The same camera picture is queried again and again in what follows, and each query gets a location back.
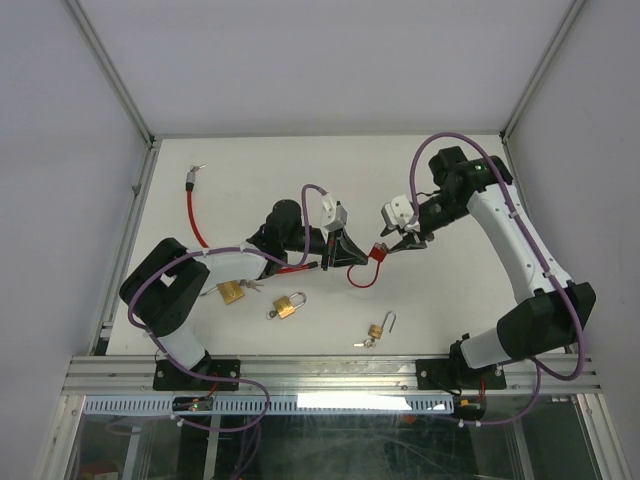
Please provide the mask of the red thin-cable padlock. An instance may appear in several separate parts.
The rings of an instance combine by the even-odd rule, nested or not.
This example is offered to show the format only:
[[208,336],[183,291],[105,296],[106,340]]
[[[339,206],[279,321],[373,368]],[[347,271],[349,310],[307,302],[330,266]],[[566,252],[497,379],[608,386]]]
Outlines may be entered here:
[[368,257],[369,262],[364,266],[351,266],[347,269],[346,279],[356,289],[369,289],[379,279],[381,265],[385,261],[388,252],[380,250],[376,242],[371,247]]

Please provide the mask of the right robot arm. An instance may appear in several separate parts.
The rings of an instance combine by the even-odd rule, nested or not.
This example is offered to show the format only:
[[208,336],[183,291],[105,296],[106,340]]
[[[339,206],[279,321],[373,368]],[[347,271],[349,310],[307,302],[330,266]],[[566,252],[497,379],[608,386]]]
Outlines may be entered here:
[[413,191],[381,209],[384,234],[401,236],[392,252],[424,249],[436,231],[471,216],[501,261],[516,302],[494,328],[451,345],[438,382],[468,388],[500,364],[580,344],[595,291],[575,282],[544,245],[503,161],[488,155],[470,160],[451,147],[439,150],[429,169],[437,190],[428,200],[419,201]]

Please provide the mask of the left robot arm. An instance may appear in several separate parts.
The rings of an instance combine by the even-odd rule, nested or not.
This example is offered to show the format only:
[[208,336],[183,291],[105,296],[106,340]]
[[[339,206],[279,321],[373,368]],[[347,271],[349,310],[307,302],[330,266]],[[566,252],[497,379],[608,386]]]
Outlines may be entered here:
[[187,326],[196,300],[212,287],[263,280],[289,268],[288,255],[317,255],[323,270],[365,265],[367,255],[346,232],[346,211],[329,198],[322,222],[308,222],[306,204],[280,200],[246,241],[233,247],[190,250],[175,238],[161,240],[119,289],[132,325],[147,333],[165,355],[164,379],[175,388],[199,389],[233,379]]

